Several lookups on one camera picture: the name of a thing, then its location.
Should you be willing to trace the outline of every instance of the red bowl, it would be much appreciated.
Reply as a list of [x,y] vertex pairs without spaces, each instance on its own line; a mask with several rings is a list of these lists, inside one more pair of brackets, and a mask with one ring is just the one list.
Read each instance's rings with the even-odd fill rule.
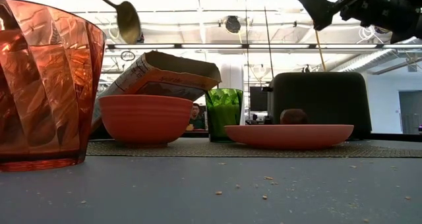
[[344,142],[353,125],[230,125],[226,133],[235,142],[263,149],[330,148]]
[[189,124],[193,102],[167,96],[119,95],[100,98],[109,134],[128,147],[166,146]]

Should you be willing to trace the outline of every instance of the ceiling light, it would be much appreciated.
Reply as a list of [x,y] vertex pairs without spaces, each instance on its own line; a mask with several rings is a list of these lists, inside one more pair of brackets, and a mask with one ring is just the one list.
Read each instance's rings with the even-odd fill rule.
[[[309,44],[270,44],[271,49],[307,49]],[[251,49],[268,49],[267,43],[254,43],[249,45]]]
[[173,49],[173,44],[107,45],[107,49]]
[[376,44],[322,44],[321,49],[373,49]]
[[410,43],[410,44],[387,44],[384,45],[385,49],[420,49],[422,48],[421,44]]
[[183,44],[182,48],[185,49],[241,49],[241,44]]

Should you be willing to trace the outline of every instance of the metal spoon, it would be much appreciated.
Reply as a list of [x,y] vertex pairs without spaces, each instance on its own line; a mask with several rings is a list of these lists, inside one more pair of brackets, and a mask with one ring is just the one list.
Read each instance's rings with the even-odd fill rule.
[[125,40],[126,43],[135,44],[140,36],[140,22],[138,13],[132,3],[124,1],[119,5],[116,5],[110,0],[102,1],[116,9],[117,25],[123,40]]

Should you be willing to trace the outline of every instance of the robotic arm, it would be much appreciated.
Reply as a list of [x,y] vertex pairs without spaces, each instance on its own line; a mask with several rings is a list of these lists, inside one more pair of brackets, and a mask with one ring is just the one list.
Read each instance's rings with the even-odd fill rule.
[[343,20],[355,18],[362,27],[375,25],[393,32],[391,43],[413,36],[422,38],[422,0],[299,0],[314,20],[314,29],[331,25],[340,12]]

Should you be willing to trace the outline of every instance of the placemat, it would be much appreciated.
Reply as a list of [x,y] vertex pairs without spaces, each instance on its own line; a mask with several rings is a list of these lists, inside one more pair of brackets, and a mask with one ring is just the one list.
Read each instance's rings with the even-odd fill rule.
[[139,157],[422,157],[421,149],[379,146],[386,141],[344,142],[325,150],[258,150],[236,143],[211,143],[207,138],[180,138],[166,148],[130,149],[113,140],[93,141],[87,155]]

